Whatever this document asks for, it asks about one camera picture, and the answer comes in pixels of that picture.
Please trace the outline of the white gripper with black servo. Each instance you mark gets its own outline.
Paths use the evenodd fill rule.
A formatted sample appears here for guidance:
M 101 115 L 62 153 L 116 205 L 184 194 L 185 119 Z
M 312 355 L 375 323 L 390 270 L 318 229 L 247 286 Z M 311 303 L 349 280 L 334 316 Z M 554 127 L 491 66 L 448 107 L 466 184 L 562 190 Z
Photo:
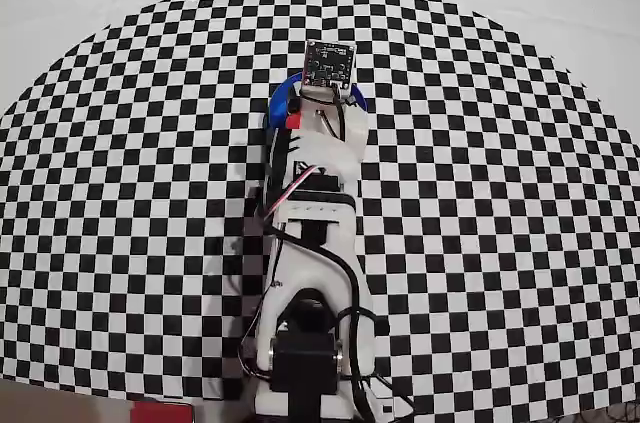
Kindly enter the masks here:
M 272 191 L 355 193 L 368 139 L 367 102 L 357 87 L 337 108 L 330 88 L 279 87 L 272 97 Z

